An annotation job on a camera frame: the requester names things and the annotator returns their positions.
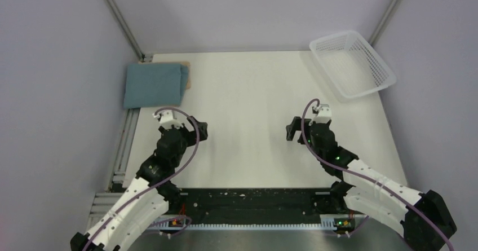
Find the blue-grey t-shirt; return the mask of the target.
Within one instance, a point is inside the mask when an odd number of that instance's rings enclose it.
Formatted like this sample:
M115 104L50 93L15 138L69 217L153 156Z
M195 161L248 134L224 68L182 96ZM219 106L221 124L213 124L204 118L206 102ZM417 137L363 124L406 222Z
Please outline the blue-grey t-shirt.
M180 63L130 64L126 70L123 108L178 107L188 78L188 66Z

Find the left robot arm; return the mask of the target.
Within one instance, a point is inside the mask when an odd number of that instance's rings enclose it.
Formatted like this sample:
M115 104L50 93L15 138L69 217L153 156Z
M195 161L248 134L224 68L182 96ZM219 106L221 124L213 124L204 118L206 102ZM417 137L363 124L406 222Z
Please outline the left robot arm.
M156 149L100 221L71 238L71 250L128 250L155 219L180 208L180 191L171 178L184 169L180 162L186 149L197 151L199 142L208 138L208 124L189 116L193 130L188 130L170 112L156 118L161 134Z

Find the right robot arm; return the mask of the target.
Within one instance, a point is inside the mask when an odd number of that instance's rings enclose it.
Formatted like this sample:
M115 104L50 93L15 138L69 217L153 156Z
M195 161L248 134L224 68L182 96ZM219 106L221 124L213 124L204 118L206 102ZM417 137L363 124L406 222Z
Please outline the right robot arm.
M358 155L339 146L331 119L295 116L286 126L286 140L300 132L304 144L323 169L337 179L331 207L364 213L401 236L412 250L440 250L450 243L457 226L440 194L411 189L380 174Z

